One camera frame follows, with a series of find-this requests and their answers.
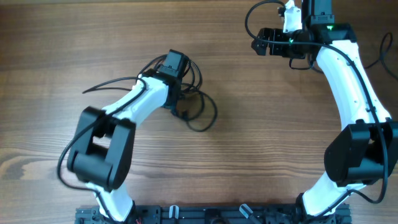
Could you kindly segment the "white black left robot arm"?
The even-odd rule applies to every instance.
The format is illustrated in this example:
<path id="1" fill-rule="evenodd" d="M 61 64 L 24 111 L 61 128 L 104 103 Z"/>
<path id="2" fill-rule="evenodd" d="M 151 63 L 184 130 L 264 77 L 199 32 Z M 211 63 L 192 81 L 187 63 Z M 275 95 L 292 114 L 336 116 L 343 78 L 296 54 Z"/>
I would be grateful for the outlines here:
<path id="1" fill-rule="evenodd" d="M 124 180 L 130 170 L 136 128 L 157 108 L 174 110 L 189 58 L 170 50 L 163 64 L 135 77 L 132 90 L 102 110 L 87 107 L 66 147 L 67 169 L 92 191 L 106 223 L 124 223 L 134 209 Z"/>

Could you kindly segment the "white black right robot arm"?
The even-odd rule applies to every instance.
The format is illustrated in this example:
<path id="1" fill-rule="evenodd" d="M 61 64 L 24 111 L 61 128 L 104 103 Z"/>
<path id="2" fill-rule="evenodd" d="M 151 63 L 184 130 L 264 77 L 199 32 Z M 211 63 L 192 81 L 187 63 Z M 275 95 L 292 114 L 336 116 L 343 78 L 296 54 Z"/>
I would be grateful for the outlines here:
<path id="1" fill-rule="evenodd" d="M 240 212 L 254 223 L 350 223 L 347 198 L 376 182 L 381 191 L 375 203 L 386 195 L 397 163 L 397 121 L 371 86 L 353 28 L 335 22 L 330 1 L 280 2 L 278 13 L 283 27 L 261 29 L 252 36 L 252 49 L 258 55 L 307 59 L 309 69 L 324 74 L 341 132 L 325 151 L 325 172 L 295 203 L 269 205 L 260 217 L 247 205 Z"/>

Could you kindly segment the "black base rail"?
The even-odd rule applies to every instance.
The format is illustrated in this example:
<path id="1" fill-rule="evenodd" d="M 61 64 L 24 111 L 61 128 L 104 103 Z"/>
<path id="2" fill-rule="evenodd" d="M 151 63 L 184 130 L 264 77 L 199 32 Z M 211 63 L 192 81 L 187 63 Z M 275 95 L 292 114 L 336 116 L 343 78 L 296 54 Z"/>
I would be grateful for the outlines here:
<path id="1" fill-rule="evenodd" d="M 333 223 L 351 224 L 349 205 L 342 204 L 332 215 L 311 219 L 301 213 L 294 204 L 273 204 L 261 207 L 249 207 L 250 215 L 245 215 L 239 207 L 170 207 L 135 206 L 126 219 L 126 223 L 174 224 L 174 223 Z"/>

